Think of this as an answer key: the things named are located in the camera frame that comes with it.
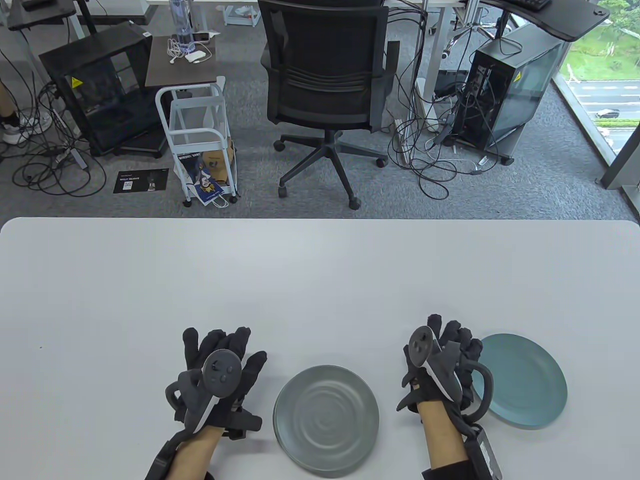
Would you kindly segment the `person's left hand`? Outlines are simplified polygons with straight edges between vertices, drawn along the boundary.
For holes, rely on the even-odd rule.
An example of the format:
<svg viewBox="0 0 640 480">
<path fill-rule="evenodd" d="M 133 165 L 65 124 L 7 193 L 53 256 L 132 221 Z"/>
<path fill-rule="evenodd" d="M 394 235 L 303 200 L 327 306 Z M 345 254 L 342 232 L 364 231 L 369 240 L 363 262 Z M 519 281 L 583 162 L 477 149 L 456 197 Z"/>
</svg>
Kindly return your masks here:
<svg viewBox="0 0 640 480">
<path fill-rule="evenodd" d="M 233 333 L 215 329 L 199 340 L 199 333 L 194 327 L 188 327 L 182 334 L 186 369 L 201 370 L 210 354 L 217 350 L 230 350 L 242 361 L 246 354 L 251 330 L 249 327 L 238 327 Z M 246 359 L 238 387 L 229 397 L 222 398 L 211 409 L 205 426 L 224 429 L 224 436 L 233 441 L 244 439 L 246 433 L 258 432 L 262 426 L 262 418 L 243 407 L 247 393 L 258 380 L 258 376 L 267 361 L 264 350 L 252 354 Z"/>
</svg>

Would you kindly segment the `person's right hand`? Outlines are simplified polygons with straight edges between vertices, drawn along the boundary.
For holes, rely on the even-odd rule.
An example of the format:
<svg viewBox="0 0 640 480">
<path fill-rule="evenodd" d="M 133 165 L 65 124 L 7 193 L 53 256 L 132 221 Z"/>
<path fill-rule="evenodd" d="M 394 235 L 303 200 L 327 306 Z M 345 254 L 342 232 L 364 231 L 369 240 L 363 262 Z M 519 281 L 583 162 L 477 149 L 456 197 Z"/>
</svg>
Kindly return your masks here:
<svg viewBox="0 0 640 480">
<path fill-rule="evenodd" d="M 452 419 L 466 419 L 462 412 L 474 399 L 472 363 L 480 360 L 482 350 L 482 341 L 460 322 L 444 326 L 440 314 L 430 314 L 403 347 L 407 372 L 401 386 L 410 391 L 396 410 L 418 413 L 419 403 L 442 402 Z"/>
</svg>

